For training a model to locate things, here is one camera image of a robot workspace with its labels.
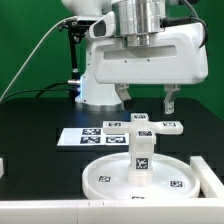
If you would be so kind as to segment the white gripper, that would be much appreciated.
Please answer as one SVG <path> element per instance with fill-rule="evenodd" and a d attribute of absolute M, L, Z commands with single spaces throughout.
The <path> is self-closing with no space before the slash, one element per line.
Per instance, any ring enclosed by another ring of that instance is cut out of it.
<path fill-rule="evenodd" d="M 173 26 L 152 34 L 150 45 L 124 48 L 121 38 L 94 41 L 90 71 L 98 83 L 116 84 L 122 109 L 132 106 L 128 84 L 166 84 L 164 113 L 175 111 L 178 84 L 202 82 L 208 75 L 200 23 Z"/>

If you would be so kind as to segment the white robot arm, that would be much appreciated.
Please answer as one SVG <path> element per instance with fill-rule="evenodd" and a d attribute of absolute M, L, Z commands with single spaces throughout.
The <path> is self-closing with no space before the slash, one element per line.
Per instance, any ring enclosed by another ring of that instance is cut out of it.
<path fill-rule="evenodd" d="M 158 84 L 166 91 L 164 112 L 174 112 L 182 85 L 208 75 L 208 30 L 195 11 L 170 18 L 167 5 L 190 0 L 61 0 L 73 14 L 71 40 L 86 39 L 86 70 L 78 76 L 75 102 L 90 111 L 127 110 L 131 84 Z"/>

